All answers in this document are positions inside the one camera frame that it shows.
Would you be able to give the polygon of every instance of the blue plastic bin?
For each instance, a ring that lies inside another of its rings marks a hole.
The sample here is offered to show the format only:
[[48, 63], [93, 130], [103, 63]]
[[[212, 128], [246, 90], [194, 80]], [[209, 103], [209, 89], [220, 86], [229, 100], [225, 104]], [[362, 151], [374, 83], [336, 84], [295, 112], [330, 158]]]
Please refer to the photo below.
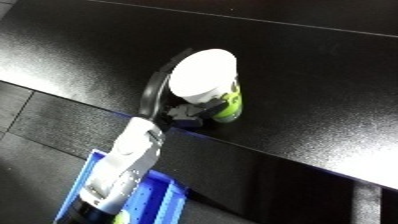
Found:
[[[56, 220], [62, 217], [77, 197], [94, 165], [105, 155], [104, 152], [93, 150], [59, 210]], [[115, 223], [177, 224], [185, 205], [187, 192], [188, 188], [178, 184], [172, 178], [151, 170], [126, 202], [123, 214], [117, 217], [119, 222]]]

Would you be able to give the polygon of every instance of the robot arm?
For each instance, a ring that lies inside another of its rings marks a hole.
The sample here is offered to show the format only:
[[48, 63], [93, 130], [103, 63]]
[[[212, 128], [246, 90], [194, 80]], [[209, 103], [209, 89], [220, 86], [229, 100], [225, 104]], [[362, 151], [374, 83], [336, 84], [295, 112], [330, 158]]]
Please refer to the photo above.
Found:
[[183, 104], [166, 110], [169, 70], [192, 54], [182, 52], [149, 81], [139, 110], [116, 139], [111, 152], [93, 168], [79, 196], [56, 224], [108, 224], [120, 212], [146, 173], [155, 165], [165, 134], [172, 125], [199, 127], [202, 119], [222, 111], [225, 100]]

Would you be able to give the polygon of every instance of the white lid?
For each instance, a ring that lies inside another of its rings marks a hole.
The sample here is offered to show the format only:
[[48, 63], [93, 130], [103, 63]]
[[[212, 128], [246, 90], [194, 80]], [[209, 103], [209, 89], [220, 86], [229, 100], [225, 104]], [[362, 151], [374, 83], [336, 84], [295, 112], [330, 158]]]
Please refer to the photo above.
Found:
[[228, 51], [210, 49], [195, 53], [180, 62], [171, 74], [171, 92], [189, 97], [209, 92], [237, 76], [236, 58]]

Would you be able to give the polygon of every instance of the white cup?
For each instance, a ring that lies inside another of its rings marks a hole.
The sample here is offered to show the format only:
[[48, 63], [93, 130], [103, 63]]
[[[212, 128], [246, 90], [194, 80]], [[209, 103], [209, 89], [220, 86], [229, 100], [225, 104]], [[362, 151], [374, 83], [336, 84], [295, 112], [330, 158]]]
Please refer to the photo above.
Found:
[[169, 81], [170, 90], [192, 104], [206, 103], [214, 98], [225, 99], [230, 106], [213, 119], [233, 121], [242, 112], [236, 64], [235, 56], [225, 50], [197, 52], [174, 68]]

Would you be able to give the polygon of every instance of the black surface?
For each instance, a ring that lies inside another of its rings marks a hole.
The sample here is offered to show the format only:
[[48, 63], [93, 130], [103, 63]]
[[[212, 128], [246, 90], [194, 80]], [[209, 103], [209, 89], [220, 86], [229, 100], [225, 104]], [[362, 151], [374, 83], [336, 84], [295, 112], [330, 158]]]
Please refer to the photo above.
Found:
[[381, 206], [381, 223], [398, 223], [398, 192], [395, 190], [383, 190]]
[[135, 114], [151, 73], [187, 47], [239, 60], [245, 110], [202, 133], [398, 188], [398, 39], [85, 1], [20, 1], [0, 79]]
[[187, 201], [180, 218], [181, 224], [254, 224], [221, 210], [200, 204], [195, 201]]
[[[108, 151], [128, 117], [35, 93], [11, 132], [86, 158]], [[261, 223], [349, 223], [353, 182], [298, 163], [173, 129], [155, 168], [201, 197]]]
[[2, 3], [0, 1], [0, 20], [5, 16], [5, 14], [10, 10], [11, 5], [7, 3]]
[[1, 223], [51, 223], [84, 161], [9, 133], [0, 154]]
[[381, 223], [382, 189], [366, 182], [356, 182], [352, 199], [352, 224]]
[[10, 127], [30, 95], [30, 90], [0, 82], [0, 131]]
[[395, 0], [103, 0], [198, 13], [398, 35]]
[[34, 93], [10, 132], [87, 158], [94, 148], [109, 151], [128, 121], [125, 115]]

